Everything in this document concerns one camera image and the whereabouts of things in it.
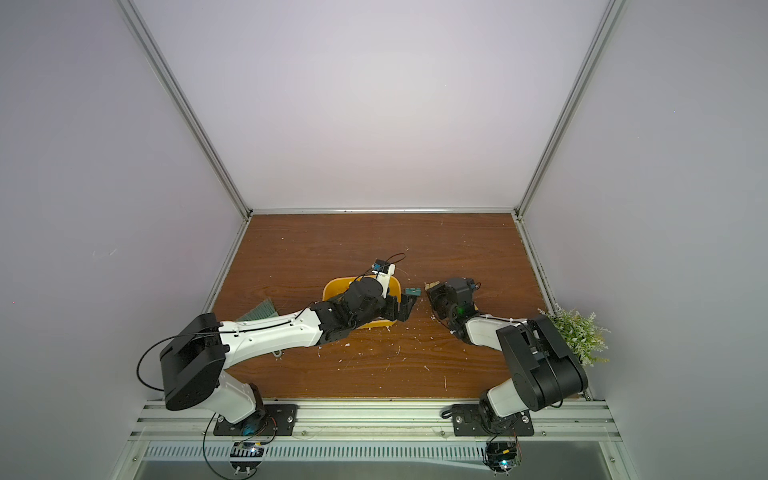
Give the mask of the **yellow plastic storage box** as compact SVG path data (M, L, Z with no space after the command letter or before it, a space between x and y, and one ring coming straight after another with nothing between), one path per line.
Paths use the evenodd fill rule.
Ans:
M331 301L333 298L349 300L354 306L362 302L365 296L378 294L380 299L393 296L400 302L403 288L399 280L390 276L387 288L382 286L382 280L377 280L373 274L365 277L339 277L329 281L323 289L323 301Z

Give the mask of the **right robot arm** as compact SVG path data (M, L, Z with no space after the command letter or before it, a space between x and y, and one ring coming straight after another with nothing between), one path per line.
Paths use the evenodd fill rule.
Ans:
M473 279L455 277L426 293L434 315L456 338L504 357L510 378L479 400L486 422L560 406L588 388L581 361L548 316L507 319L482 313L474 300L478 289Z

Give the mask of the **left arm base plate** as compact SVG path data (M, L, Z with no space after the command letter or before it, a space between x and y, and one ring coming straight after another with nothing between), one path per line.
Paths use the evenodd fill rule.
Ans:
M299 406L294 403L271 403L258 407L246 419L230 423L219 416L213 428L214 436L291 436L297 420Z

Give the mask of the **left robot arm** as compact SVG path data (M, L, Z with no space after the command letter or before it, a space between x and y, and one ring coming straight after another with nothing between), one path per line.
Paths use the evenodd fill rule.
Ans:
M220 322L213 313L199 315L163 341L165 408L204 409L233 425L261 420L266 411L258 388L228 369L275 351L333 343L375 320L406 321L421 290L408 288L396 297L390 280L389 275L356 279L340 294L283 316Z

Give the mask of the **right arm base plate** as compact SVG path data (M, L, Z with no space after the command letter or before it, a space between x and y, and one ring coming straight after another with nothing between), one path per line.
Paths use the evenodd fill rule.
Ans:
M501 417L483 402L453 404L441 412L441 417L451 421L454 435L457 437L532 437L535 434L528 410Z

